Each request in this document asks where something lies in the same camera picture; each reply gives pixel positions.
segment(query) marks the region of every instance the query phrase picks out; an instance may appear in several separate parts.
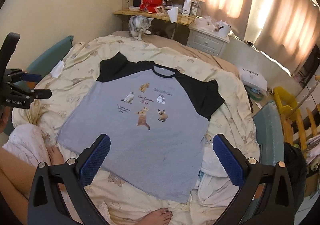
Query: raglan t-shirt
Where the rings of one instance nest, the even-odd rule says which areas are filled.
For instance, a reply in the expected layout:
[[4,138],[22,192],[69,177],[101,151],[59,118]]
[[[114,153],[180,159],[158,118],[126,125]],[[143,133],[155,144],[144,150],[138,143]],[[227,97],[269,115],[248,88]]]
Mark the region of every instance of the raglan t-shirt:
[[210,117],[223,102],[215,80],[129,62],[119,52],[100,62],[100,76],[57,140],[79,154],[107,134],[111,149],[102,167],[111,172],[109,182],[185,203],[197,181]]

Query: yellow basket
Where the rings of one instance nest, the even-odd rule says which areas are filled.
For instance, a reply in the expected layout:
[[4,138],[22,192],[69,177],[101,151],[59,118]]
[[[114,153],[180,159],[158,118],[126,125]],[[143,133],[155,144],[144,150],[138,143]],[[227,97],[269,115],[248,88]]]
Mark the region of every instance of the yellow basket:
[[[281,86],[274,88],[273,92],[279,115],[284,114],[285,117],[289,117],[292,110],[298,105],[296,99]],[[297,109],[289,118],[296,121],[298,113],[300,109]]]

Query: bolt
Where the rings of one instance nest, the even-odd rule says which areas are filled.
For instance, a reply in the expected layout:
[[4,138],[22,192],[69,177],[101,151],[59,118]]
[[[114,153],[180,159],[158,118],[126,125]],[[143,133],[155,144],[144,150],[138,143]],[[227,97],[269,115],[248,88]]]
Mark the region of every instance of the bolt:
[[280,167],[285,167],[285,163],[284,162],[282,162],[282,161],[280,161],[279,163],[278,163],[278,165],[280,166]]
[[74,158],[69,158],[67,164],[74,164],[76,160]]
[[39,163],[39,168],[44,168],[45,167],[45,162]]
[[249,158],[248,161],[249,161],[250,164],[256,164],[257,163],[256,159],[253,158],[253,157]]

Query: clear bottle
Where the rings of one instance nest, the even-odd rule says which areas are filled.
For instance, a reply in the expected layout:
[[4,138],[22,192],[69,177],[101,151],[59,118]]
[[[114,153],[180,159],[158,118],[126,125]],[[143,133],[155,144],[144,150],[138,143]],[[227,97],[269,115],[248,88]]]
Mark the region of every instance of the clear bottle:
[[197,10],[198,10],[198,1],[196,0],[196,1],[192,4],[191,15],[196,16],[196,15],[197,15]]

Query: human foot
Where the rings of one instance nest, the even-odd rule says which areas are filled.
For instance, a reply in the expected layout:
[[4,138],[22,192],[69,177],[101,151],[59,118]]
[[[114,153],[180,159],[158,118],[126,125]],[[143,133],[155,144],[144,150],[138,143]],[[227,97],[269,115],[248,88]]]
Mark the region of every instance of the human foot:
[[162,208],[144,216],[136,225],[168,225],[172,218],[172,212]]
[[47,148],[51,165],[64,164],[64,159],[60,150],[55,146]]

